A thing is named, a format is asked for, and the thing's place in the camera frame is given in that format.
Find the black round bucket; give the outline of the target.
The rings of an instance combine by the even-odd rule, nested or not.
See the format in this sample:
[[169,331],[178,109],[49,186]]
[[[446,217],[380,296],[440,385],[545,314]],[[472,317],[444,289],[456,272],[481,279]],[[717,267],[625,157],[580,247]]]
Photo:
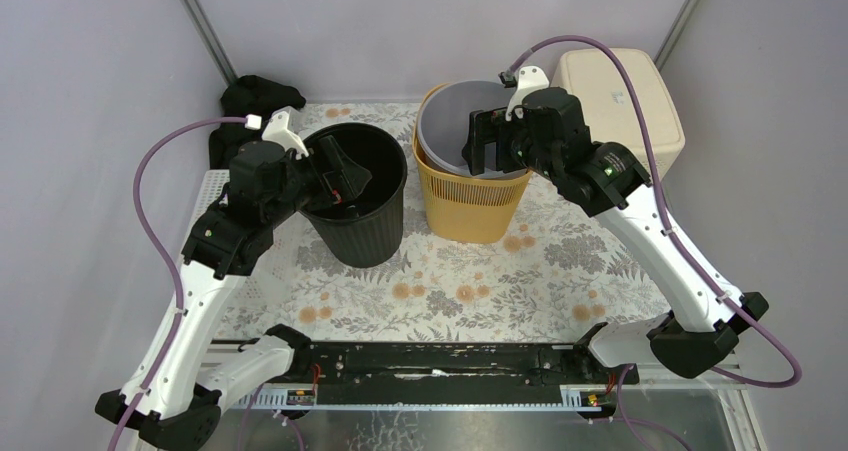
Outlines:
[[388,132],[356,122],[320,129],[305,144],[314,147],[326,137],[334,138],[371,179],[357,199],[302,214],[339,261],[357,268],[377,266],[391,258],[402,241],[405,154]]

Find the grey bucket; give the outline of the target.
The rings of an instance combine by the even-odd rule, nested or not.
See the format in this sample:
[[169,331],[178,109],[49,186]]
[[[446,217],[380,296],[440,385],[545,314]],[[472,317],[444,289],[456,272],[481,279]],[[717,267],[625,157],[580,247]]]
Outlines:
[[416,132],[430,166],[469,177],[461,151],[468,138],[470,114],[504,107],[511,96],[501,84],[482,80],[455,82],[434,91],[419,111]]

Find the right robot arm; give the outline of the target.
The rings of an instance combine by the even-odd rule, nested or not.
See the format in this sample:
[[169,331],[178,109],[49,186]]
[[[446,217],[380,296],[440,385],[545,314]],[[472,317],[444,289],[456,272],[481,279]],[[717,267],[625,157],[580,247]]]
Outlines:
[[768,309],[765,298],[725,281],[717,283],[719,293],[709,288],[693,266],[711,277],[715,269],[702,255],[687,260],[675,247],[685,235],[672,230],[672,220],[661,220],[646,169],[624,145],[592,140],[577,97],[562,88],[541,89],[518,109],[517,117],[504,108],[470,113],[462,149],[469,171],[483,171],[485,151],[493,146],[497,169],[526,168],[548,179],[626,246],[671,307],[653,319],[595,326],[579,342],[586,348],[573,357],[577,376],[597,383],[614,367],[653,363],[695,378],[717,366],[750,327],[739,313],[760,319]]

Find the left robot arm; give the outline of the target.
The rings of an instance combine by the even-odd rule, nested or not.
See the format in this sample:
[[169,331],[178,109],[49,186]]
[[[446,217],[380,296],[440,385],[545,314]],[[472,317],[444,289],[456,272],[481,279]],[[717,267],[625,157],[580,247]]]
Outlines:
[[171,269],[175,296],[140,368],[100,396],[97,414],[156,449],[197,450],[249,392],[278,376],[304,378],[308,339],[282,327],[208,372],[200,366],[228,301],[272,246],[275,229],[301,210],[354,201],[371,177],[332,137],[292,149],[244,146],[224,193],[189,232],[182,264]]

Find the yellow plastic waste basket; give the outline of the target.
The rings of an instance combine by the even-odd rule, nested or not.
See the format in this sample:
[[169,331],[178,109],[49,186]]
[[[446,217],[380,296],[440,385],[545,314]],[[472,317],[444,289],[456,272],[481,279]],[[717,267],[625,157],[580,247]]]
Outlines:
[[519,170],[486,179],[458,176],[430,166],[416,135],[419,111],[426,98],[447,84],[438,85],[425,95],[413,128],[413,156],[427,224],[433,233],[448,240],[494,243],[506,233],[531,173]]

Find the white perforated basket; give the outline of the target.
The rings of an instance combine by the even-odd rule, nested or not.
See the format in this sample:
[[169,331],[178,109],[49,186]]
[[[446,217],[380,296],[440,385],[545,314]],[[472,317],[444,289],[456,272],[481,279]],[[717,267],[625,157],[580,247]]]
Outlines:
[[[194,223],[221,194],[229,181],[226,170],[209,170],[199,187],[188,232]],[[293,293],[300,271],[297,253],[310,226],[301,214],[295,214],[274,230],[274,243],[260,257],[253,273],[233,293],[229,303],[233,307],[258,308],[262,305],[282,305]]]

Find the cream large container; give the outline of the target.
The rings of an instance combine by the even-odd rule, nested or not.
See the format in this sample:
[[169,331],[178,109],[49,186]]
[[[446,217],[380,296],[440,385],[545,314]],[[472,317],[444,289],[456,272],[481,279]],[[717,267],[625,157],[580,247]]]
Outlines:
[[[659,176],[663,178],[685,146],[685,136],[671,95],[652,58],[638,49],[614,48],[639,100]],[[614,63],[596,48],[563,54],[553,77],[578,97],[591,137],[626,146],[649,168],[641,128],[628,89]]]

